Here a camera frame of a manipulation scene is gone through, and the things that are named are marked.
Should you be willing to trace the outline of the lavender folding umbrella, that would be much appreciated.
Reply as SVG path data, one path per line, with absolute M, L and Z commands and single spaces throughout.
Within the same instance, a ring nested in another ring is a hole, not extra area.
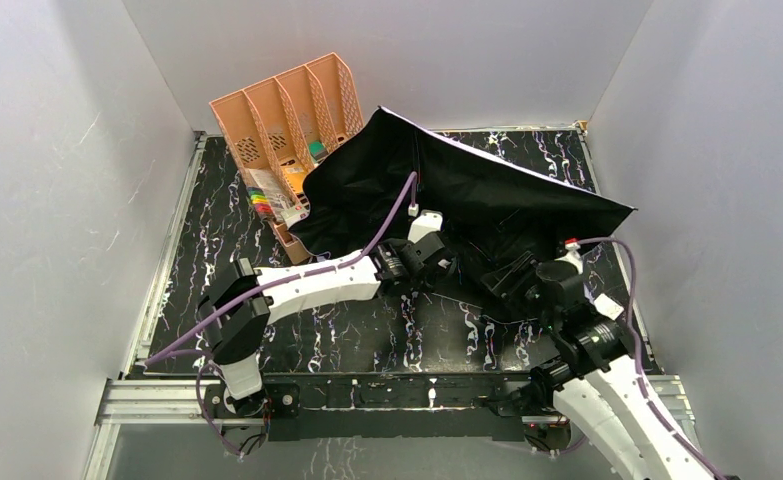
M 364 128 L 307 175 L 308 216 L 290 234 L 313 255 L 339 257 L 374 237 L 411 173 L 416 201 L 443 216 L 463 285 L 485 314 L 514 322 L 538 315 L 501 302 L 483 278 L 524 253 L 557 256 L 571 238 L 610 236 L 633 207 L 531 172 L 378 108 Z

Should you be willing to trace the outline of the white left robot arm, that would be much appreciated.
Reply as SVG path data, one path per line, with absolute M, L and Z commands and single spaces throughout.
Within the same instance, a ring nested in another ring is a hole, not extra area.
M 311 265 L 254 268 L 239 259 L 202 295 L 196 317 L 203 321 L 239 295 L 251 294 L 204 328 L 227 393 L 243 401 L 263 390 L 258 350 L 267 326 L 328 304 L 426 291 L 451 274 L 456 264 L 457 255 L 438 232 L 416 242 L 384 240 L 368 251 Z

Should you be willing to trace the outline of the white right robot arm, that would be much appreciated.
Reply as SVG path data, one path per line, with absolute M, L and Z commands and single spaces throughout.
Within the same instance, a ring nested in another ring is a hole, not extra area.
M 538 314 L 558 352 L 498 406 L 565 417 L 623 479 L 722 478 L 653 390 L 623 308 L 587 296 L 577 251 L 545 262 L 524 253 L 482 283 L 506 312 Z

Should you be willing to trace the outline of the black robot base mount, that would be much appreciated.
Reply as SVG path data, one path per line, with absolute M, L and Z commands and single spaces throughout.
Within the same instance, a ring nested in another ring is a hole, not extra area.
M 582 439 L 523 372 L 271 374 L 248 398 L 222 381 L 204 386 L 201 395 L 206 413 L 243 452 L 261 435 L 273 442 L 478 437 L 553 455 Z

